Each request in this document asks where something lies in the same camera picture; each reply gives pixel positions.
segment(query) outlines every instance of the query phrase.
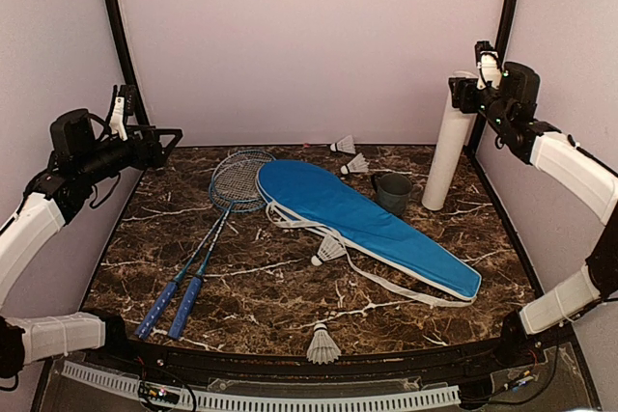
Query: racket handle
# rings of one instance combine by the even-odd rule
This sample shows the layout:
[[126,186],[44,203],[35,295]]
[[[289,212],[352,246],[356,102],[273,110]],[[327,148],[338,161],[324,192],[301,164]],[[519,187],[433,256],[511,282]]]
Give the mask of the racket handle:
[[174,294],[176,294],[177,289],[178,284],[176,282],[170,282],[167,284],[163,292],[158,296],[156,302],[146,314],[146,317],[144,317],[144,321],[140,323],[137,330],[135,330],[135,336],[137,338],[140,340],[146,340],[148,338],[153,331],[153,328],[155,328],[159,318],[169,306],[170,301],[174,297]]
[[170,328],[170,331],[167,333],[167,336],[171,339],[177,340],[183,335],[186,321],[189,319],[189,315],[191,314],[197,295],[200,292],[202,283],[202,279],[199,277],[193,277],[191,279],[191,283],[184,294],[183,302],[181,303],[181,306],[176,313],[176,318],[174,318],[174,322],[172,323],[172,328]]

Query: dark gray mug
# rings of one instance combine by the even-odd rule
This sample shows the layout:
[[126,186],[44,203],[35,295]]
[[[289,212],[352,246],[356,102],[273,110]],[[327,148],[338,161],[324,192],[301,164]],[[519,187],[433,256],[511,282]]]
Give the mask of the dark gray mug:
[[376,190],[376,203],[388,212],[401,216],[406,211],[412,182],[401,174],[372,174],[371,183]]

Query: shuttlecock cork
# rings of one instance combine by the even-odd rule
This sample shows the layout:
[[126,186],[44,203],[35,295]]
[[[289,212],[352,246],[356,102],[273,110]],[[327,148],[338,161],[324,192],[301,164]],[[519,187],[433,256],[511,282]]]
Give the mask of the shuttlecock cork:
[[311,257],[313,265],[322,265],[323,262],[340,258],[346,254],[346,248],[334,237],[327,235],[318,249],[318,253]]
[[340,151],[342,153],[356,154],[356,147],[354,146],[354,138],[351,135],[347,135],[339,142],[330,144],[331,151]]
[[351,162],[341,167],[341,173],[344,175],[367,172],[369,172],[369,163],[365,156],[363,156],[363,153],[359,153]]
[[341,356],[341,349],[328,335],[326,326],[317,323],[313,327],[313,340],[307,349],[307,359],[314,364],[329,364]]

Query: brown marble surface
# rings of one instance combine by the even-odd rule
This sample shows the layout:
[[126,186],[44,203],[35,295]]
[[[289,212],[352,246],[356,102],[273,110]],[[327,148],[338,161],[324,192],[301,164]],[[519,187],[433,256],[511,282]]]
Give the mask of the brown marble surface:
[[[422,188],[432,147],[361,146],[370,173],[396,171]],[[235,148],[176,149],[165,168],[149,171],[138,186],[94,277],[85,306],[122,314],[132,336],[165,285],[183,267],[219,215],[208,195],[211,173]],[[351,156],[327,147],[266,148],[277,158],[312,162],[333,173]],[[369,175],[345,182],[373,198]],[[310,263],[320,238],[283,231],[264,211],[231,216],[207,270],[184,331],[165,334],[189,276],[159,321],[149,343],[222,352],[304,355],[312,326],[325,321],[344,355],[396,352],[495,337],[502,318],[533,299],[520,261],[479,179],[462,157],[444,210],[430,212],[418,199],[408,223],[477,269],[483,282],[474,304],[435,308],[406,300],[361,277],[347,261]],[[359,267],[406,287],[445,295],[352,251]]]

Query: badminton racket bag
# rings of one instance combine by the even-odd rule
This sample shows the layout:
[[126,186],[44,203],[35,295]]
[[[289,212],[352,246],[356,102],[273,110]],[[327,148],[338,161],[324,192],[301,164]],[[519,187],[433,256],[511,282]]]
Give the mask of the badminton racket bag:
[[402,296],[431,306],[470,304],[481,285],[480,274],[433,240],[345,185],[325,169],[294,160],[264,165],[256,179],[267,202],[267,215],[281,228],[304,228],[330,234],[342,245],[382,261],[410,277],[451,294],[451,301],[400,287],[358,268],[358,273]]

